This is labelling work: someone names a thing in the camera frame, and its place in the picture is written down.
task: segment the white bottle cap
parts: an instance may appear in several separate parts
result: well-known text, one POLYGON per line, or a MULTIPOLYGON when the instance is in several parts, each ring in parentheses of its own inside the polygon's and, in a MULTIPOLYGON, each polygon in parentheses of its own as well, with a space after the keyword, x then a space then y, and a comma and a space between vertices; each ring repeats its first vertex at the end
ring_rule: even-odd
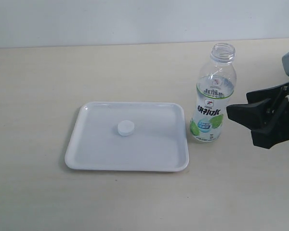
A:
POLYGON ((123 120, 118 124, 118 133, 121 136, 130 136, 134 133, 135 125, 129 120, 123 120))

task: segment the bottle label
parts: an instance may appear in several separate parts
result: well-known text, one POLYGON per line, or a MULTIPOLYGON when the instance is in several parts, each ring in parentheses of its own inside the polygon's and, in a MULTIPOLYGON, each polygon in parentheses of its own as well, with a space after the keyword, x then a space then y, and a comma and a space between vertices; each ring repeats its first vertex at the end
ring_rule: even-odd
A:
POLYGON ((218 88, 204 89, 202 92, 197 88, 197 105, 190 122, 190 131, 197 140, 211 142, 219 137, 229 99, 218 88))

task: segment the plastic bottle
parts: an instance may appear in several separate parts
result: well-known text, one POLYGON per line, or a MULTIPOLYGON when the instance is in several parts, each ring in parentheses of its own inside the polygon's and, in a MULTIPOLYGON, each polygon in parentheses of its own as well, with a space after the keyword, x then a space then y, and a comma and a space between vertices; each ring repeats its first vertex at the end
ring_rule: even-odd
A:
POLYGON ((190 131, 200 142, 212 142, 221 134, 226 106, 236 85, 232 66, 235 51, 228 43, 217 43, 210 61, 200 70, 197 104, 190 122, 190 131))

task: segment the white wall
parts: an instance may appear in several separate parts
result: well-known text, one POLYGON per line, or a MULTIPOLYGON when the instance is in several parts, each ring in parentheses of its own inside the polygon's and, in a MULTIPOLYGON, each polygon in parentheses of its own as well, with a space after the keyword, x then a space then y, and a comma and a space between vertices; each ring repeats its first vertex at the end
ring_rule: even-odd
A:
POLYGON ((289 0, 0 0, 0 48, 289 37, 289 0))

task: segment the clear plastic bottle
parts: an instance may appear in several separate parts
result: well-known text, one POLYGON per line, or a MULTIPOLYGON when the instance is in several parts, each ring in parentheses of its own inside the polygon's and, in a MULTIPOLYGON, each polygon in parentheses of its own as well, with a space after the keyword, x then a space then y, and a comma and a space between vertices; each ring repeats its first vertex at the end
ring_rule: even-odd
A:
POLYGON ((200 142, 212 142, 221 134, 226 106, 236 85, 232 66, 235 51, 228 43, 215 44, 210 61, 200 70, 197 104, 190 122, 190 131, 200 142))

